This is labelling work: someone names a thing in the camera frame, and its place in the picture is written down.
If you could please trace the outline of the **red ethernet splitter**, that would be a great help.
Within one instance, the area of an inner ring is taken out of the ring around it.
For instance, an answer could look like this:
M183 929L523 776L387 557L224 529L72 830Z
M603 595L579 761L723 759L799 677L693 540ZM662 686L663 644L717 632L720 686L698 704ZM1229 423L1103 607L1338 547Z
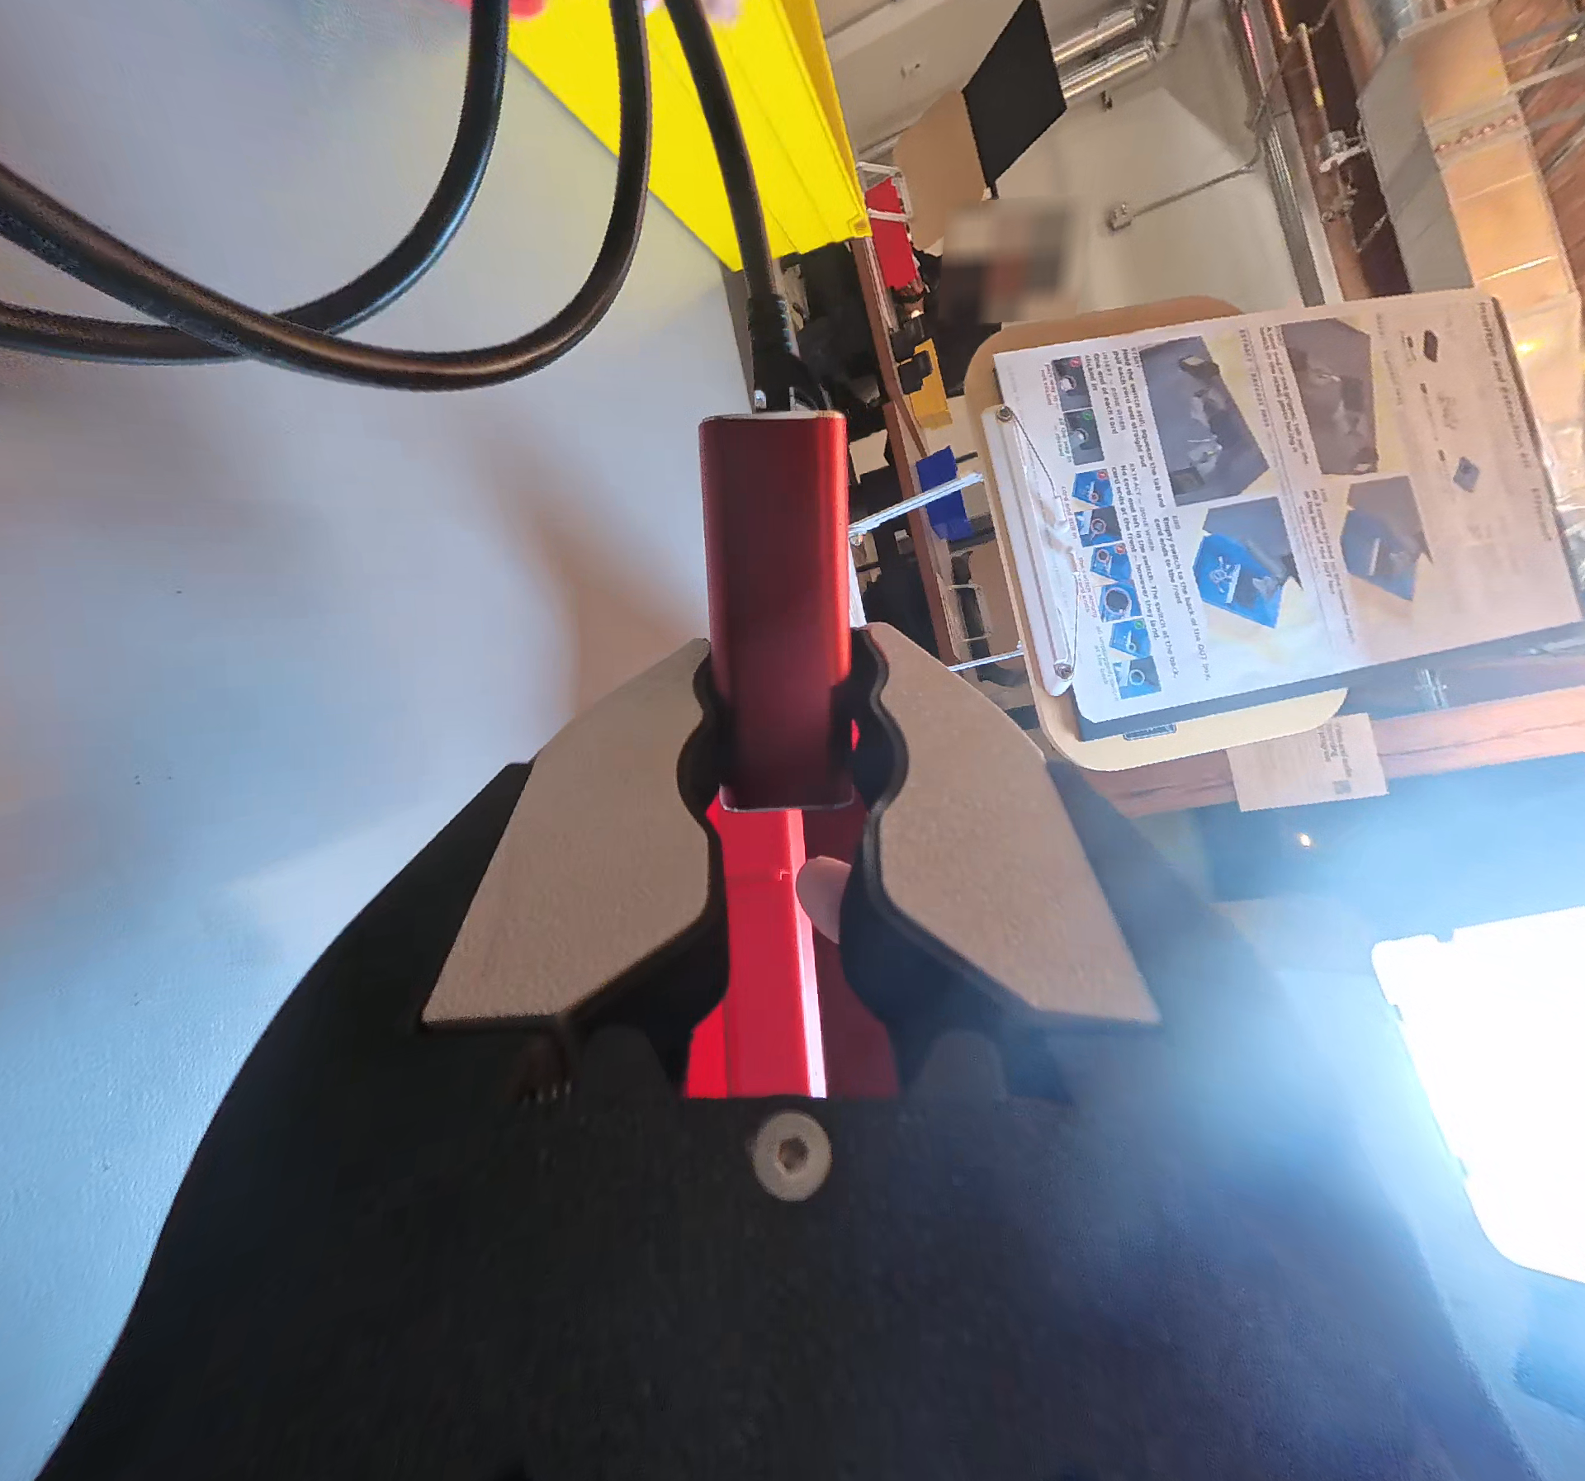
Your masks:
M845 447L833 413L699 428L710 679L734 811L833 809L852 794Z

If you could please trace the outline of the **small red bin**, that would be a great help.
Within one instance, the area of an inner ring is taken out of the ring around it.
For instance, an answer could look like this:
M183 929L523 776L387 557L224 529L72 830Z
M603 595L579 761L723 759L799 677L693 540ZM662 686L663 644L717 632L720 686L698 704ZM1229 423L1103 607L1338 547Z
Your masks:
M919 265L904 220L898 183L885 178L868 186L862 198L881 282L902 293L919 282Z

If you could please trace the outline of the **black cardboard sign stand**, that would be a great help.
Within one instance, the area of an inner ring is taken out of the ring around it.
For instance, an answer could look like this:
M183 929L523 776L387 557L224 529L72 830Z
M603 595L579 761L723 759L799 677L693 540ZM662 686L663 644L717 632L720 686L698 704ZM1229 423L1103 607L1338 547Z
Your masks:
M1020 0L967 85L943 93L893 145L912 220L994 198L1065 109L1041 4Z

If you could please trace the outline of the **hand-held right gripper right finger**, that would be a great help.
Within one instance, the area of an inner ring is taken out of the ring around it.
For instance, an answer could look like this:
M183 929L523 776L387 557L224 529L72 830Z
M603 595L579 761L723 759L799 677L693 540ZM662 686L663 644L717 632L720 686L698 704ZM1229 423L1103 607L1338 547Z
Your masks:
M861 842L844 977L890 1030L1152 1029L1159 1010L1036 746L897 629L852 636Z

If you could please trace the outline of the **red plastic bin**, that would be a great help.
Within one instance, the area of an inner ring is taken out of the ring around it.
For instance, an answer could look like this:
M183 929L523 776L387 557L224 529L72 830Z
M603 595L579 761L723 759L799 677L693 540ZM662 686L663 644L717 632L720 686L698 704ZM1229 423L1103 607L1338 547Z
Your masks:
M713 804L708 821L723 855L729 984L693 1036L684 1096L895 1097L886 1032L852 994L835 943L813 929L795 897L806 862L850 864L861 804L809 818Z

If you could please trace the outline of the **wooden background table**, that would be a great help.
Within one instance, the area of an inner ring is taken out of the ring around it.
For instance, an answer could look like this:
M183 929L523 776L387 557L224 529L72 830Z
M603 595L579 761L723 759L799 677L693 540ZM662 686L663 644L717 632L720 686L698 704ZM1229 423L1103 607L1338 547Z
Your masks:
M861 536L852 540L862 553L857 579L878 583L883 572L900 574L909 567L922 593L928 639L933 653L952 672L970 674L977 663L993 662L1000 649L991 641L994 622L991 603L981 586L982 569L974 569L974 555L993 541L993 526L977 474L977 457L960 464L969 516L979 526L979 541L945 543L933 536L922 504L940 493L919 493L914 466L926 457L929 445L916 420L910 397L902 389L902 375L893 353L900 332L895 308L869 239L847 246L857 279L861 306L874 349L880 413L888 462L897 476L900 502L897 510L880 510L861 521Z

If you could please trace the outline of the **blue plastic bin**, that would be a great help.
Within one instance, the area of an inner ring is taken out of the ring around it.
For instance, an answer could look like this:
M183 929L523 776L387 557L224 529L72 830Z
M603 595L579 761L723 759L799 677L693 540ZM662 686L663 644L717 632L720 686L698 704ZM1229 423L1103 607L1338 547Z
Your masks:
M922 512L933 536L945 543L979 541L979 526L969 516L965 481L960 478L960 464L952 447L921 459L914 466L919 493L940 493L931 502L922 504Z

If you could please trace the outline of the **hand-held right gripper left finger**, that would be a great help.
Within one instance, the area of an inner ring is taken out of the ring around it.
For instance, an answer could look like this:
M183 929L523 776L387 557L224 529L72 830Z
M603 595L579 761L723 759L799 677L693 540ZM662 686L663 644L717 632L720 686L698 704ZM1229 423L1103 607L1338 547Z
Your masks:
M686 770L706 656L684 643L535 756L427 1027L694 1030L722 1003L720 847Z

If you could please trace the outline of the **yellow plastic bin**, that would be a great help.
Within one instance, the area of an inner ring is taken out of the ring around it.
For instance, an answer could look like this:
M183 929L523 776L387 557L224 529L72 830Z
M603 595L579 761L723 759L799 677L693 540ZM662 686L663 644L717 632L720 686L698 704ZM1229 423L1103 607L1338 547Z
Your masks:
M868 238L857 166L814 0L734 0L711 28L782 260ZM614 33L605 0L543 0L509 30L509 51L607 148L617 145ZM663 6L648 15L653 90L650 191L725 267L742 257L720 167L682 47Z

